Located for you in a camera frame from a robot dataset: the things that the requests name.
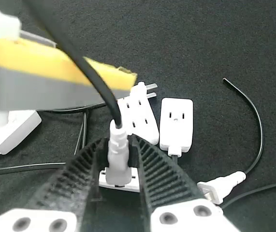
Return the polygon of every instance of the white outlet adapter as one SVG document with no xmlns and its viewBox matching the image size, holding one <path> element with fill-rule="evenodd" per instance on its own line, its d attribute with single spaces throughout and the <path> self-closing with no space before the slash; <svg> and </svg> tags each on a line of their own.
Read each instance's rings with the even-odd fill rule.
<svg viewBox="0 0 276 232">
<path fill-rule="evenodd" d="M 41 118 L 34 110 L 10 111 L 8 124 L 0 127 L 0 154 L 10 152 L 40 123 Z"/>
<path fill-rule="evenodd" d="M 164 98 L 161 101 L 160 148 L 169 156 L 182 156 L 192 143 L 193 103 L 190 99 Z"/>
<path fill-rule="evenodd" d="M 146 86 L 139 82 L 131 88 L 128 97 L 117 100 L 127 134 L 138 135 L 153 145 L 159 141 L 159 131 L 148 98 L 155 97 L 156 93 L 147 91 L 156 87 L 156 84 Z"/>
</svg>

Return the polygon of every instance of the mounting hole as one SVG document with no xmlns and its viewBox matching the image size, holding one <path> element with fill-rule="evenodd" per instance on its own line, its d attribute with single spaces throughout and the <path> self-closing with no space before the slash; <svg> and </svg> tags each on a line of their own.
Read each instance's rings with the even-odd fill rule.
<svg viewBox="0 0 276 232">
<path fill-rule="evenodd" d="M 204 205 L 199 205 L 194 208 L 195 215 L 199 217 L 208 217 L 212 214 L 211 210 L 204 206 Z"/>
<path fill-rule="evenodd" d="M 167 224 L 167 225 L 173 225 L 177 223 L 177 218 L 174 214 L 172 213 L 163 213 L 160 217 L 159 220 L 162 224 Z"/>
<path fill-rule="evenodd" d="M 12 229 L 16 232 L 24 231 L 28 228 L 28 226 L 30 225 L 30 222 L 31 220 L 29 217 L 20 218 L 14 223 Z"/>
<path fill-rule="evenodd" d="M 67 228 L 67 222 L 64 219 L 53 221 L 49 227 L 50 232 L 64 232 Z"/>
</svg>

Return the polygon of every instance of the white plug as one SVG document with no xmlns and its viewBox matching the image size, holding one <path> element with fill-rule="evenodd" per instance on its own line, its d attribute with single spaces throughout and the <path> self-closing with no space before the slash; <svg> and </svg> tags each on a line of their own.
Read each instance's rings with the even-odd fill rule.
<svg viewBox="0 0 276 232">
<path fill-rule="evenodd" d="M 110 141 L 108 150 L 109 167 L 100 172 L 99 185 L 109 189 L 139 192 L 139 177 L 136 168 L 128 167 L 129 147 L 127 135 L 136 134 L 151 144 L 159 141 L 157 123 L 148 102 L 156 93 L 147 93 L 156 88 L 156 84 L 146 86 L 139 82 L 131 88 L 128 97 L 118 99 L 122 114 L 123 127 L 117 129 L 115 122 L 110 124 Z"/>
<path fill-rule="evenodd" d="M 110 123 L 108 146 L 109 167 L 106 168 L 106 182 L 109 185 L 124 186 L 131 181 L 131 168 L 128 167 L 128 139 L 124 127 L 116 128 L 114 120 Z"/>
<path fill-rule="evenodd" d="M 190 99 L 164 98 L 161 101 L 160 148 L 169 156 L 182 156 L 192 143 L 193 103 Z"/>
<path fill-rule="evenodd" d="M 138 135 L 153 145 L 159 141 L 159 131 L 148 98 L 155 97 L 156 93 L 147 91 L 156 87 L 156 84 L 146 86 L 139 82 L 131 88 L 130 96 L 117 100 L 127 134 Z"/>
<path fill-rule="evenodd" d="M 40 123 L 41 118 L 34 110 L 10 111 L 8 124 L 0 127 L 0 154 L 10 152 Z"/>
<path fill-rule="evenodd" d="M 208 182 L 199 182 L 197 187 L 206 199 L 214 204 L 222 204 L 224 198 L 231 193 L 232 189 L 246 179 L 246 174 L 237 171 L 225 177 L 218 177 Z"/>
</svg>

